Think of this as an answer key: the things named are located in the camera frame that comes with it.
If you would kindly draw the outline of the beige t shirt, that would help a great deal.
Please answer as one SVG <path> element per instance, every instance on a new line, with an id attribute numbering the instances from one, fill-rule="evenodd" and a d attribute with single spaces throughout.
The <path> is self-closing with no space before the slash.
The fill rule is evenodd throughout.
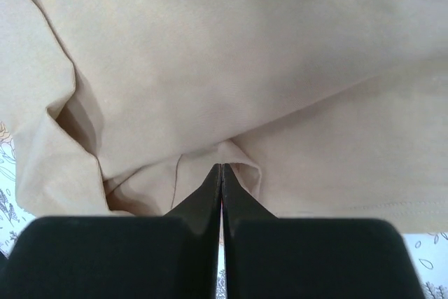
<path id="1" fill-rule="evenodd" d="M 166 214 L 228 163 L 281 217 L 447 229 L 447 0 L 1 0 L 34 216 Z"/>

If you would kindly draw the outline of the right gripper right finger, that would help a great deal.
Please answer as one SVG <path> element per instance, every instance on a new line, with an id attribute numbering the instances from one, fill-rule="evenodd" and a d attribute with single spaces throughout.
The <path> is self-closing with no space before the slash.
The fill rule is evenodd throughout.
<path id="1" fill-rule="evenodd" d="M 398 231 L 374 218 L 278 218 L 220 166 L 229 298 L 422 298 Z"/>

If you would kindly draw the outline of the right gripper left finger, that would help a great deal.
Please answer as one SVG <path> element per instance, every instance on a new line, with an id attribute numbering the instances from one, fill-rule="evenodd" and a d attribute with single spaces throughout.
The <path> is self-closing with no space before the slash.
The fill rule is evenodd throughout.
<path id="1" fill-rule="evenodd" d="M 49 216 L 1 261 L 2 298 L 213 298 L 221 168 L 164 216 Z"/>

